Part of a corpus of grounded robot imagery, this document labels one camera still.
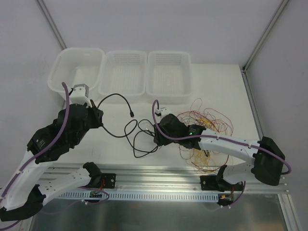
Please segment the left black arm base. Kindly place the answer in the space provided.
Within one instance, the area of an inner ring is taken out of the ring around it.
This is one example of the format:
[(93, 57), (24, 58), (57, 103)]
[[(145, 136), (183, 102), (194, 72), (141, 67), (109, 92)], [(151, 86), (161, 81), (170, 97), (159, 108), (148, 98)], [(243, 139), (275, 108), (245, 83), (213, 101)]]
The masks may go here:
[(100, 179), (100, 189), (114, 189), (116, 184), (115, 173), (103, 173)]

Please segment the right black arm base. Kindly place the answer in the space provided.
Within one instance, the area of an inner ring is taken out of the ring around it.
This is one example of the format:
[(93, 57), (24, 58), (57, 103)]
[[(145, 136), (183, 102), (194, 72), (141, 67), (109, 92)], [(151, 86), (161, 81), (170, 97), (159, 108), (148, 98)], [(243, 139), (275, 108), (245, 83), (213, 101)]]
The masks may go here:
[(219, 191), (219, 186), (216, 182), (216, 176), (214, 175), (200, 176), (200, 185), (202, 191)]

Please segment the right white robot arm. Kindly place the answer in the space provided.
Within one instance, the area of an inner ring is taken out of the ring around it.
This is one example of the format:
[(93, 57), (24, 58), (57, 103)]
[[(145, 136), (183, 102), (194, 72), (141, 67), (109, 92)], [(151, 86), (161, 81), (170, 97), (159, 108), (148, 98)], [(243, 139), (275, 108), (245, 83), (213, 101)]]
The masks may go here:
[(241, 159), (241, 164), (223, 165), (219, 169), (216, 185), (222, 190), (251, 179), (277, 186), (285, 174), (283, 167), (289, 167), (285, 155), (269, 137), (257, 141), (221, 135), (200, 125), (185, 125), (173, 114), (154, 121), (154, 132), (158, 146), (177, 143), (187, 149), (214, 151)]

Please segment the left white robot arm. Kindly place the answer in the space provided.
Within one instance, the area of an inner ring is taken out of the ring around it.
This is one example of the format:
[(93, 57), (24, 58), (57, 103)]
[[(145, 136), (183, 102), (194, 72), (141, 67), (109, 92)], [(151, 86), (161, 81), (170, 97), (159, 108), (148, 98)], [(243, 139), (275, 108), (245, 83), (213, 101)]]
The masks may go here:
[(25, 156), (0, 196), (1, 221), (19, 221), (37, 214), (53, 198), (77, 187), (100, 188), (103, 174), (93, 162), (62, 179), (39, 184), (41, 175), (59, 157), (79, 145), (90, 129), (103, 125), (95, 105), (71, 104), (54, 121), (39, 129), (27, 144)]

